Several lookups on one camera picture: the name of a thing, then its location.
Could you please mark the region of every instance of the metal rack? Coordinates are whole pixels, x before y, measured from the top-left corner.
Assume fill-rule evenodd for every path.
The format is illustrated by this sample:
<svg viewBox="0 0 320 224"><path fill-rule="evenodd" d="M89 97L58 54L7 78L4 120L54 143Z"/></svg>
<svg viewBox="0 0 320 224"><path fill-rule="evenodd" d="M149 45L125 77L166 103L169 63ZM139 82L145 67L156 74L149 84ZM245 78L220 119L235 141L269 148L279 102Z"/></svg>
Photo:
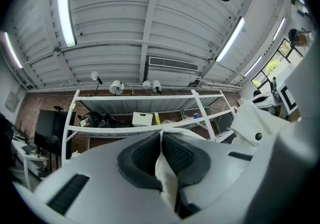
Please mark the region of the metal rack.
<svg viewBox="0 0 320 224"><path fill-rule="evenodd" d="M72 139L79 133L87 134L89 137L105 137L105 138L117 138L117 137L128 137L144 132L150 131L161 131L164 128L174 127L188 127L190 125L197 124L208 130L210 140L221 142L229 137L233 132L222 132L216 135L213 132L210 124L211 120L218 118L224 114L232 114L234 117L233 109L227 102L224 94L220 91L217 95L199 95L195 90L191 90L191 95L170 95L170 96L104 96L104 97L81 97L79 96L80 90L75 92L71 105L69 107L68 115L66 117L66 123L64 126L64 134L62 139L62 152L61 159L62 164L66 162L66 144L67 141ZM229 107L228 110L220 113L207 115L206 108L214 103L218 98L224 98ZM199 109L201 117L191 120L183 120L175 123L143 126L143 127L132 127L132 128L89 128L89 127L78 127L70 125L70 119L72 112L77 102L81 102L88 110L96 111L100 114L111 114L111 115L130 115L135 112L145 113L169 113L169 112L185 112L188 110ZM69 137L68 131L74 131Z"/></svg>

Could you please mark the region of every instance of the black window frame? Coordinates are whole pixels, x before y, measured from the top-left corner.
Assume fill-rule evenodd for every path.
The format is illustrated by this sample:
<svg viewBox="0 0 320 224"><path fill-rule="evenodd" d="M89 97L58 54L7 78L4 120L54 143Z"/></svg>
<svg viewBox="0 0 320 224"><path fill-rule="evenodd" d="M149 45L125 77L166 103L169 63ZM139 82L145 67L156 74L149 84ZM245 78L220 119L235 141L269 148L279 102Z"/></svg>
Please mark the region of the black window frame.
<svg viewBox="0 0 320 224"><path fill-rule="evenodd" d="M287 41L289 44L290 44L290 42L286 39L286 38L284 38L283 39L283 41L280 43L280 45L279 45L279 47L276 49L276 51L275 51L275 53L272 55L272 57L270 58L270 60L275 56L275 54L277 53L277 52L279 52L282 56L283 56L283 58L285 58L290 64L291 64L291 62L290 62L290 60L288 59L288 57L290 56L290 54L291 54L291 52L293 51L293 50L295 50L300 56L301 56L301 58L303 58L303 55L300 53L300 51L299 50L297 50L295 47L291 47L291 49L289 50L289 52L288 52L288 54L286 55L286 56L284 56L284 54L282 54L281 52L280 52L280 50L279 50L279 48L280 48L280 46L283 44L283 42L284 41ZM264 81L264 82L262 82L261 83L261 85L259 86L259 87L256 87L256 89L260 92L260 88L262 88L267 82L269 82L269 84L271 84L271 80L268 78L268 76L264 73L264 68L267 66L267 64L269 63L269 61L261 68L261 70L256 74L256 76L259 74L259 73L263 73L263 75L266 77L266 80Z"/></svg>

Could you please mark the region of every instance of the yellow object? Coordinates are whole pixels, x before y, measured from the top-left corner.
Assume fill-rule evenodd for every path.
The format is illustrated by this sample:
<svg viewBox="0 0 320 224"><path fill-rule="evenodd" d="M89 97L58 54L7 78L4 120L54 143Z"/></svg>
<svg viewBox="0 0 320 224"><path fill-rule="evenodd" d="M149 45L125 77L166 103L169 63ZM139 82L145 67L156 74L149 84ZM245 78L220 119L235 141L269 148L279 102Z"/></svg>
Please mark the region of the yellow object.
<svg viewBox="0 0 320 224"><path fill-rule="evenodd" d="M160 123L160 119L159 119L159 115L158 115L158 113L154 113L154 118L155 118L155 122L156 122L156 124L157 125L160 125L161 123Z"/></svg>

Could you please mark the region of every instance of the tube light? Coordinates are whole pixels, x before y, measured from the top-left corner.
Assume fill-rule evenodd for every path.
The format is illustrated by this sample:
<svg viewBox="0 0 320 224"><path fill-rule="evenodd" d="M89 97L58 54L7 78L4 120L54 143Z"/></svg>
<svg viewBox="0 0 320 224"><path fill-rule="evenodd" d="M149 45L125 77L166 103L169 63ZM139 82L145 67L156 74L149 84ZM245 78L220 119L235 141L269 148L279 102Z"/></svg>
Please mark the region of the tube light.
<svg viewBox="0 0 320 224"><path fill-rule="evenodd" d="M224 58L224 56L226 55L226 53L230 49L231 45L234 43L235 39L237 38L237 36L238 36L239 32L241 31L242 27L244 26L244 24L245 24L244 18L240 17L232 35L230 36L230 38L228 40L228 42L225 44L224 48L222 49L220 54L217 56L216 62L220 63L222 58Z"/></svg>
<svg viewBox="0 0 320 224"><path fill-rule="evenodd" d="M273 40L276 39L278 33L280 32L281 27L284 25L284 20L285 20L285 18L282 18L282 21L281 21L281 23L280 23L280 25L279 25L278 30L276 31L276 34L275 34L274 37L273 37Z"/></svg>
<svg viewBox="0 0 320 224"><path fill-rule="evenodd" d="M58 12L65 44L72 47L76 44L76 39L72 29L69 0L58 0Z"/></svg>
<svg viewBox="0 0 320 224"><path fill-rule="evenodd" d="M15 53L13 47L12 47L12 44L11 44L11 41L10 41L10 39L9 39L9 35L8 35L7 32L5 32L4 39L5 39L5 42L6 42L6 44L7 44L7 47L8 47L8 49L9 49L10 54L12 55L12 57L13 57L16 65L17 65L19 68L22 68L22 64L20 63L20 61L19 61L19 59L18 59L18 57L17 57L17 55L16 55L16 53Z"/></svg>
<svg viewBox="0 0 320 224"><path fill-rule="evenodd" d="M259 61L261 60L261 58L262 58L262 56L260 56L260 57L258 58L258 60L253 64L253 66L251 66L251 68L245 73L244 76L247 76L247 74L252 71L252 69L257 65L257 63L259 63Z"/></svg>

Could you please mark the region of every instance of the black screen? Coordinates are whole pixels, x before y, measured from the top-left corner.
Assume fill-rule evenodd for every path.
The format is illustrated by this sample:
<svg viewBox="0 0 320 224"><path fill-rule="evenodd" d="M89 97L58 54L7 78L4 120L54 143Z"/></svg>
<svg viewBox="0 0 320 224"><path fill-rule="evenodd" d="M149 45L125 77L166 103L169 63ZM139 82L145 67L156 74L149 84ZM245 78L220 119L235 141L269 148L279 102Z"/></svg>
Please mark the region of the black screen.
<svg viewBox="0 0 320 224"><path fill-rule="evenodd" d="M62 137L65 128L67 112L40 110L37 126L35 129L34 143L52 154L61 156ZM73 125L76 113L73 112L70 125ZM66 157L71 157L71 140L67 143Z"/></svg>

